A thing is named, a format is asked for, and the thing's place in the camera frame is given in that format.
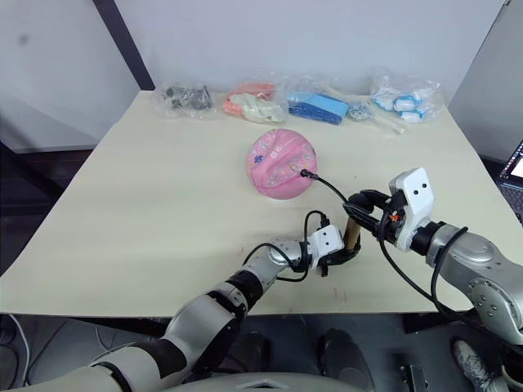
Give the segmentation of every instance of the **white and blue items in bag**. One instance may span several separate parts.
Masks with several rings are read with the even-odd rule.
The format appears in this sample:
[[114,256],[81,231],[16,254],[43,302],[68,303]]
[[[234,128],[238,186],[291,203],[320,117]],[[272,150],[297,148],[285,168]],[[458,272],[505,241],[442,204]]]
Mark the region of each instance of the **white and blue items in bag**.
[[394,112],[412,124],[433,120],[445,107],[440,83],[384,69],[373,76],[370,95],[381,109]]

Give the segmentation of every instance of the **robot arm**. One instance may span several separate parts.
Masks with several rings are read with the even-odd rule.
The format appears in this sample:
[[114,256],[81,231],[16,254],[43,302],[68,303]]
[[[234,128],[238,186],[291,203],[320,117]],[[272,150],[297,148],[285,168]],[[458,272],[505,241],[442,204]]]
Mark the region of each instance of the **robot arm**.
[[81,367],[70,374],[22,390],[103,390],[142,392],[180,385],[191,373],[217,368],[239,334],[248,311],[289,266],[309,268],[344,247],[339,230],[328,224],[308,238],[308,244],[276,240],[291,261],[274,248],[251,257],[241,269],[202,296],[194,298],[172,318],[157,341],[136,343]]
[[[364,190],[344,204],[358,225],[379,235],[374,207],[387,214],[384,239],[401,251],[414,250],[434,268],[440,250],[458,232],[444,222],[431,221],[434,197],[423,168],[400,174],[389,184],[391,196]],[[513,345],[523,345],[523,266],[507,260],[487,239],[472,233],[461,235],[449,248],[440,275],[465,294],[481,322]]]

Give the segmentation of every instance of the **cable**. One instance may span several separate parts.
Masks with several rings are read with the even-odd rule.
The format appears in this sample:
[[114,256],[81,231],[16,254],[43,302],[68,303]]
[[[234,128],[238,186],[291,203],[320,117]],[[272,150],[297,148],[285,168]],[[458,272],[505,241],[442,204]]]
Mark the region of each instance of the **cable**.
[[8,350],[10,350],[13,355],[15,356],[15,372],[13,373],[13,378],[11,379],[11,382],[9,383],[9,386],[7,387],[9,390],[15,385],[16,382],[16,376],[18,376],[18,367],[20,365],[20,357],[18,356],[18,352],[10,347],[9,345],[0,345],[0,347],[4,347]]
[[343,203],[347,203],[345,196],[343,196],[343,194],[339,190],[337,190],[337,188],[334,185],[332,185],[330,182],[324,180],[323,178],[321,178],[317,174],[313,173],[312,171],[303,169],[302,171],[300,171],[300,175],[302,177],[307,177],[307,178],[311,178],[312,180],[319,181],[323,185],[327,185],[335,194],[337,194],[337,196],[343,201]]
[[98,329],[98,327],[95,328],[95,335],[96,335],[96,339],[98,340],[98,345],[105,351],[109,351],[110,350],[110,347],[107,347],[104,342],[101,340],[101,337],[100,337],[100,330]]
[[388,212],[383,211],[382,219],[379,221],[379,227],[378,227],[378,241],[379,241],[379,247],[382,249],[382,253],[389,262],[389,264],[392,266],[395,272],[398,273],[398,275],[403,278],[405,282],[407,282],[414,290],[416,290],[418,293],[420,293],[422,296],[427,298],[430,302],[433,302],[432,297],[429,293],[427,293],[425,290],[423,290],[421,287],[419,287],[411,278],[407,276],[405,272],[394,262],[391,255],[387,251],[387,248],[385,247],[385,224],[387,223],[387,217]]
[[307,233],[308,233],[309,218],[313,214],[318,214],[320,216],[322,227],[324,225],[329,224],[329,219],[327,219],[327,216],[322,211],[312,210],[312,211],[309,211],[307,213],[307,215],[305,215],[305,221],[303,222],[302,262],[306,263],[306,265],[305,265],[305,271],[303,272],[303,275],[300,278],[280,278],[280,277],[278,277],[278,278],[276,278],[276,280],[281,280],[284,282],[291,282],[291,283],[298,283],[298,282],[303,282],[306,279],[307,275],[309,274],[309,265],[308,265],[308,260],[307,260],[307,245],[309,244],[309,242],[307,240],[308,239]]
[[462,236],[464,235],[468,230],[468,227],[462,227],[460,230],[458,230],[451,238],[450,240],[440,248],[438,251],[436,258],[434,260],[434,271],[432,272],[432,278],[431,278],[431,296],[432,296],[432,302],[434,303],[434,306],[438,309],[440,313],[442,313],[447,318],[453,320],[453,321],[461,321],[462,323],[465,323],[466,325],[476,329],[479,332],[482,332],[489,336],[490,338],[497,341],[499,344],[504,345],[509,350],[518,353],[519,355],[523,356],[523,350],[516,345],[513,345],[512,343],[509,343],[508,341],[505,341],[495,333],[491,332],[485,327],[482,327],[479,324],[476,324],[472,322],[468,317],[463,316],[459,312],[456,312],[455,310],[450,309],[449,307],[443,305],[439,300],[436,293],[436,284],[437,279],[440,276],[441,268],[443,267],[443,264],[445,263],[445,257],[447,256],[447,253],[449,252],[449,249],[454,245],[454,243]]
[[25,376],[25,379],[24,379],[24,383],[26,385],[31,385],[31,381],[30,381],[30,374],[31,374],[31,370],[33,369],[33,366],[36,365],[36,362],[40,359],[40,357],[42,356],[43,352],[47,349],[47,347],[51,344],[51,342],[53,341],[53,339],[56,337],[56,335],[58,335],[58,332],[60,332],[60,330],[64,327],[64,325],[67,324],[67,321],[64,321],[51,335],[51,337],[49,337],[49,339],[47,339],[47,341],[45,342],[45,344],[43,345],[42,349],[38,352],[38,354],[36,354],[36,356],[34,357],[33,361],[31,362],[31,364],[29,365],[29,368],[27,369],[27,375]]
[[275,251],[277,251],[285,259],[285,261],[287,261],[288,267],[291,270],[294,270],[294,266],[293,266],[293,263],[291,262],[291,259],[288,258],[288,256],[284,253],[284,251],[282,251],[281,249],[279,249],[278,247],[276,247],[276,245],[273,245],[272,243],[260,243],[259,245],[256,245],[254,247],[254,249],[248,253],[247,257],[245,257],[244,263],[242,265],[246,265],[248,259],[250,259],[253,256],[254,252],[262,247],[270,247],[271,249],[274,249]]
[[27,371],[29,369],[29,357],[31,356],[31,353],[29,350],[29,343],[27,342],[27,338],[25,337],[25,334],[24,334],[24,329],[20,325],[20,322],[12,314],[9,314],[9,317],[11,317],[11,319],[13,320],[13,323],[15,323],[16,327],[18,328],[22,341],[24,342],[24,345],[25,345],[25,366],[24,366],[24,371],[22,372],[22,377],[21,377],[21,380],[22,380],[21,386],[24,386],[25,378],[27,377]]
[[117,345],[116,347],[113,347],[112,349],[108,349],[107,351],[104,351],[103,353],[101,354],[98,354],[94,359],[91,360],[90,363],[93,363],[95,362],[96,360],[100,359],[100,358],[103,358],[105,357],[107,354],[111,354],[113,353],[114,351],[116,350],[120,350],[124,347],[128,347],[129,345],[133,345],[135,342],[134,341],[130,341],[129,343],[125,343],[123,345]]

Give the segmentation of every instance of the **black cable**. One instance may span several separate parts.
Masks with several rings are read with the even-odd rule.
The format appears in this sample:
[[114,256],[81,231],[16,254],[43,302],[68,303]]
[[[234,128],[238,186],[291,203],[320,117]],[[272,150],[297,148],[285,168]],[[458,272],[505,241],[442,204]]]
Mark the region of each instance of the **black cable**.
[[471,321],[468,317],[463,316],[459,312],[456,312],[455,310],[450,309],[449,307],[443,305],[439,300],[436,293],[436,285],[438,277],[440,276],[441,268],[443,267],[443,264],[445,263],[445,257],[447,256],[447,253],[449,252],[449,249],[452,247],[452,245],[462,236],[464,235],[468,230],[468,227],[462,227],[460,230],[458,230],[451,238],[450,240],[438,251],[436,258],[434,260],[434,271],[432,273],[431,278],[431,296],[432,296],[432,302],[434,303],[434,306],[438,309],[440,313],[442,313],[445,317],[453,320],[453,321],[461,321],[462,323],[465,323],[466,325],[476,329],[479,332],[482,332],[489,336],[490,338],[497,341],[499,344],[504,345],[511,351],[514,351],[518,353],[519,355],[523,356],[523,350],[517,347],[516,345],[513,345],[512,343],[509,343],[496,335],[495,333],[491,332],[485,327],[482,327],[479,324],[474,323]]
[[29,365],[29,367],[27,368],[27,374],[25,376],[25,380],[24,380],[24,384],[27,384],[27,385],[31,385],[31,382],[30,382],[30,379],[29,379],[29,374],[31,373],[31,369],[33,368],[33,366],[36,364],[36,362],[40,359],[40,357],[42,356],[43,352],[47,349],[47,347],[51,344],[51,342],[53,341],[53,339],[56,337],[56,335],[58,335],[58,332],[60,332],[60,330],[64,327],[64,325],[67,324],[67,321],[64,321],[51,335],[51,337],[49,337],[49,339],[47,339],[46,343],[43,345],[42,349],[38,352],[38,354],[34,357],[33,359],[33,362],[31,362],[31,364]]
[[279,249],[278,247],[276,247],[276,245],[273,245],[272,243],[260,243],[259,245],[256,245],[254,247],[254,249],[248,253],[247,257],[245,257],[244,263],[242,265],[246,265],[248,259],[250,259],[253,256],[254,252],[256,252],[258,249],[260,249],[262,247],[270,247],[271,249],[274,249],[275,251],[277,251],[285,259],[285,261],[287,261],[288,267],[291,270],[294,270],[294,266],[293,266],[293,263],[291,262],[291,259],[288,258],[288,256],[284,253],[284,251],[282,251],[281,249]]
[[16,365],[15,365],[15,371],[13,373],[13,378],[11,379],[11,382],[9,383],[9,386],[7,387],[9,390],[13,387],[13,385],[16,382],[16,377],[18,376],[18,367],[20,365],[20,356],[18,355],[18,351],[10,347],[9,345],[0,345],[0,347],[4,347],[8,350],[10,350],[13,355],[15,356]]
[[332,185],[330,182],[324,180],[323,178],[321,178],[317,174],[313,173],[312,171],[303,169],[302,171],[300,171],[300,175],[302,177],[307,177],[307,178],[311,178],[312,180],[319,181],[323,185],[327,185],[335,194],[337,194],[337,196],[343,201],[343,203],[347,203],[345,196],[343,196],[343,194],[339,190],[337,190],[337,188],[334,185]]
[[281,280],[283,282],[291,282],[291,283],[297,283],[297,282],[303,282],[307,275],[309,274],[309,261],[307,260],[307,245],[309,244],[309,242],[307,241],[308,239],[308,225],[309,225],[309,218],[311,217],[311,215],[313,214],[318,214],[320,216],[320,219],[321,219],[321,222],[322,222],[322,225],[325,221],[329,221],[327,219],[327,216],[322,212],[322,211],[318,211],[318,210],[312,210],[312,211],[309,211],[307,213],[307,215],[305,215],[305,221],[303,222],[303,249],[302,249],[302,260],[301,262],[305,264],[305,271],[303,272],[303,275],[300,277],[300,278],[281,278],[281,277],[277,277],[276,280]]
[[407,276],[405,272],[394,262],[391,255],[387,251],[387,248],[385,247],[385,224],[387,223],[387,217],[388,212],[383,211],[382,219],[379,221],[378,226],[378,241],[379,241],[379,247],[382,249],[382,253],[389,262],[389,264],[392,266],[395,272],[398,273],[398,275],[403,278],[405,282],[407,282],[414,290],[416,290],[418,293],[420,293],[422,296],[427,298],[430,302],[433,302],[431,295],[423,290],[421,287],[419,287],[411,278]]

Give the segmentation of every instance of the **plastic bag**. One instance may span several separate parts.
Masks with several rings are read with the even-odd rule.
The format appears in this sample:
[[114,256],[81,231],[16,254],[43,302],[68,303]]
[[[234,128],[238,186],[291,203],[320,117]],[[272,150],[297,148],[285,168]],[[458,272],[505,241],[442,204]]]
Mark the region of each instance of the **plastic bag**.
[[345,118],[349,104],[325,93],[319,79],[305,76],[290,81],[287,87],[290,114],[338,125]]
[[191,117],[201,120],[214,118],[215,99],[205,85],[169,83],[157,87],[151,104],[165,118]]
[[255,123],[281,124],[288,118],[286,95],[275,82],[240,84],[227,95],[223,109]]
[[445,107],[440,89],[438,82],[381,69],[373,76],[370,95],[381,109],[417,124],[433,120]]
[[330,96],[342,100],[349,105],[346,117],[352,121],[358,123],[373,123],[385,131],[392,131],[398,135],[405,131],[404,125],[400,123],[399,120],[386,118],[384,113],[380,113],[381,111],[376,108],[376,105],[373,105],[367,96],[347,94],[342,92],[342,89],[339,87],[331,87],[329,82],[325,82],[322,89]]

